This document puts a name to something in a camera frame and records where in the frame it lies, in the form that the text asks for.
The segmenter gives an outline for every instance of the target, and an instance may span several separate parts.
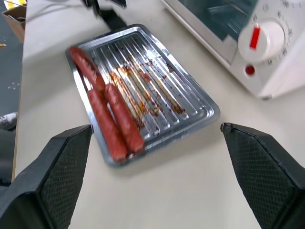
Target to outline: glass oven window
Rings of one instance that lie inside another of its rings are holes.
[[[258,0],[179,0],[215,35],[237,40]]]

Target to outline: white countertop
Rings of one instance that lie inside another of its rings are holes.
[[[89,123],[64,51],[109,30],[80,1],[62,2],[73,7],[56,6],[49,0],[28,4],[16,175],[52,136]],[[126,10],[115,9],[128,24],[145,25],[167,47],[219,105],[221,117],[123,169],[106,166],[92,137],[69,228],[259,229],[237,183],[220,124],[237,123],[267,132],[305,166],[305,89],[259,101],[159,0],[128,0],[127,4]]]

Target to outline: grilled sausage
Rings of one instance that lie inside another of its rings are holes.
[[[139,153],[143,150],[144,140],[119,89],[113,84],[107,84],[105,95],[128,148],[134,153]]]
[[[92,89],[87,92],[95,118],[100,126],[111,157],[123,161],[127,157],[127,147],[107,107],[104,95]]]
[[[79,67],[81,73],[92,84],[93,88],[97,89],[98,91],[104,92],[105,82],[95,64],[78,47],[71,47],[69,49],[69,52],[73,61]]]

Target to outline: baking tray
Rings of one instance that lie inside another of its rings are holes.
[[[124,163],[109,155],[86,92],[92,88],[66,55],[105,162],[122,167],[216,121],[219,107],[143,25],[135,24],[77,45],[115,84],[145,141],[145,150]]]

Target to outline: white dial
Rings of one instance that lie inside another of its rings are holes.
[[[280,24],[266,21],[246,26],[239,35],[238,50],[250,63],[263,62],[278,54],[285,42]]]

